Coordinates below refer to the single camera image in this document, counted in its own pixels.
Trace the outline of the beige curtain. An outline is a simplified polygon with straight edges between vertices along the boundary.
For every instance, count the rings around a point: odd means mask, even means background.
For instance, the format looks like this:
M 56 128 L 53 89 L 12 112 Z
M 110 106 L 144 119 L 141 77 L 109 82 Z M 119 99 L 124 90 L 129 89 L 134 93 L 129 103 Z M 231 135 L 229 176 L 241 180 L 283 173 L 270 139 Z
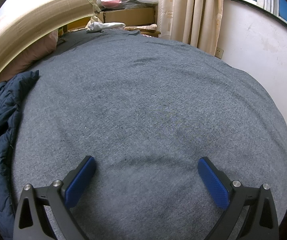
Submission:
M 159 0 L 160 38 L 180 41 L 214 55 L 224 0 Z

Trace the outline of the white wall socket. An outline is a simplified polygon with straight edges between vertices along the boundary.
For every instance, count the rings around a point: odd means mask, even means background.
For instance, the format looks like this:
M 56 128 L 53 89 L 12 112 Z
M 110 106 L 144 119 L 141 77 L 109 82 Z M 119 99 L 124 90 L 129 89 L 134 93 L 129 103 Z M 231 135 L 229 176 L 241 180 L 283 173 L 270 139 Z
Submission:
M 218 59 L 222 59 L 223 53 L 224 53 L 224 50 L 217 47 L 214 56 L 217 57 Z

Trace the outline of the cardboard box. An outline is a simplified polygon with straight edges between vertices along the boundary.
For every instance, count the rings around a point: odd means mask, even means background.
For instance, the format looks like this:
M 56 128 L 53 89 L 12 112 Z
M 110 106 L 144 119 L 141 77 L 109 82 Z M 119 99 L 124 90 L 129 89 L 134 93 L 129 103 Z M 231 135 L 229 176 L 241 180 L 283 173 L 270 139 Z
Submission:
M 155 23 L 153 8 L 101 11 L 97 17 L 103 23 L 121 22 L 126 26 L 151 25 Z

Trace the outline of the pink pillow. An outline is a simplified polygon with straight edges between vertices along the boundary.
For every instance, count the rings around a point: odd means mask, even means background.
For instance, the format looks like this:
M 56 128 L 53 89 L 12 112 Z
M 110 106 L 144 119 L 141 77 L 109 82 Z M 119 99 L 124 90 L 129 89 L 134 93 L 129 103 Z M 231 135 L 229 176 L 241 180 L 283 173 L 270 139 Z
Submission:
M 0 83 L 9 81 L 16 74 L 25 71 L 34 61 L 55 51 L 58 42 L 58 30 L 54 30 L 24 49 L 0 73 Z

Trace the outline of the grey bed cover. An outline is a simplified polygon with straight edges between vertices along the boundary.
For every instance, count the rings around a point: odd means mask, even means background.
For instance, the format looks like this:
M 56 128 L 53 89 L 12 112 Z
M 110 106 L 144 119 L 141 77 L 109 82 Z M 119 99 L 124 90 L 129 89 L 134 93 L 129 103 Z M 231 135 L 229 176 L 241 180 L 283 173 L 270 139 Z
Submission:
M 204 239 L 222 211 L 197 164 L 245 186 L 269 184 L 287 210 L 287 125 L 248 73 L 181 42 L 127 31 L 65 37 L 31 67 L 12 164 L 14 198 L 97 170 L 76 221 L 90 239 Z

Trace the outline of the wooden bed headboard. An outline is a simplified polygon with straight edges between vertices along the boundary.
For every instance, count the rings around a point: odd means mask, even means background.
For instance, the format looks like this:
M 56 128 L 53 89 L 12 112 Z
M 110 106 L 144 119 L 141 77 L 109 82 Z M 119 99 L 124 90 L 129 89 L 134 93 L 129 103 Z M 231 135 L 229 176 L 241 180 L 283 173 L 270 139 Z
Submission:
M 95 15 L 92 0 L 25 0 L 20 11 L 0 18 L 0 73 L 32 43 L 87 16 Z

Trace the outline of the navy quilted puffer jacket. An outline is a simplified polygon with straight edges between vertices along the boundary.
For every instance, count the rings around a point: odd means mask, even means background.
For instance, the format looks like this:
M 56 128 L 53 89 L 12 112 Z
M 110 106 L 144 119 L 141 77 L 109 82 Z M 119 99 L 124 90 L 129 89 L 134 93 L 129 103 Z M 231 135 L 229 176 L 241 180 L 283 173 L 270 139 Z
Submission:
M 17 74 L 0 83 L 0 239 L 12 239 L 15 207 L 11 162 L 22 117 L 22 104 L 39 80 L 39 71 Z

